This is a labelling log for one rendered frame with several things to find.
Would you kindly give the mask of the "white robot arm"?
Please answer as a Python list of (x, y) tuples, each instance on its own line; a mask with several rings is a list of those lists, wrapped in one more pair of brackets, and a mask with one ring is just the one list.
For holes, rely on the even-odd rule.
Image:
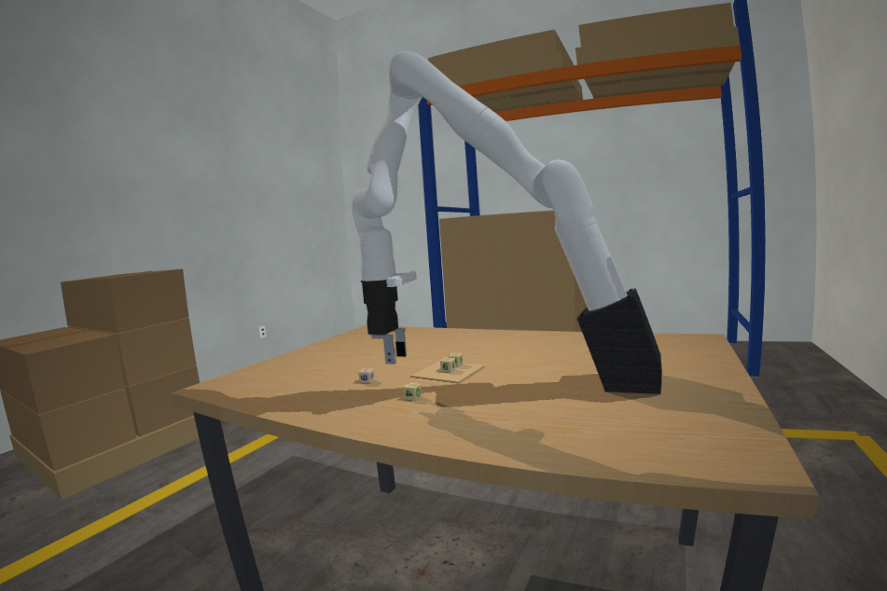
[(369, 188), (353, 195), (361, 258), (393, 255), (392, 235), (381, 217), (395, 206), (397, 172), (409, 125), (424, 97), (463, 140), (510, 174), (540, 204), (553, 209), (556, 234), (589, 310), (628, 296), (596, 223), (589, 193), (571, 163), (553, 160), (542, 165), (501, 117), (415, 52), (394, 55), (389, 83), (388, 109), (367, 161)]

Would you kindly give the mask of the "tan flat mat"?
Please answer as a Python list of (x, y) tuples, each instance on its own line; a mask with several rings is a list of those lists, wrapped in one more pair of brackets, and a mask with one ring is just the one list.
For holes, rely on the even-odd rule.
[(441, 372), (440, 361), (432, 364), (425, 369), (411, 375), (412, 378), (424, 378), (438, 381), (446, 381), (452, 383), (460, 383), (466, 378), (478, 372), (485, 365), (480, 364), (462, 364), (456, 367), (452, 372)]

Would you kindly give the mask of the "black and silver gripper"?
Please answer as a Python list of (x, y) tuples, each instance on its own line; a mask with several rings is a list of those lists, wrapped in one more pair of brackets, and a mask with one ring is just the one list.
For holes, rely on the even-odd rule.
[[(407, 356), (406, 328), (398, 327), (395, 310), (397, 286), (417, 280), (416, 272), (395, 273), (394, 256), (388, 255), (361, 258), (361, 277), (364, 303), (367, 304), (367, 332), (373, 339), (383, 338), (385, 363), (396, 364), (395, 346), (396, 357)], [(394, 335), (390, 332), (395, 332), (395, 346)]]

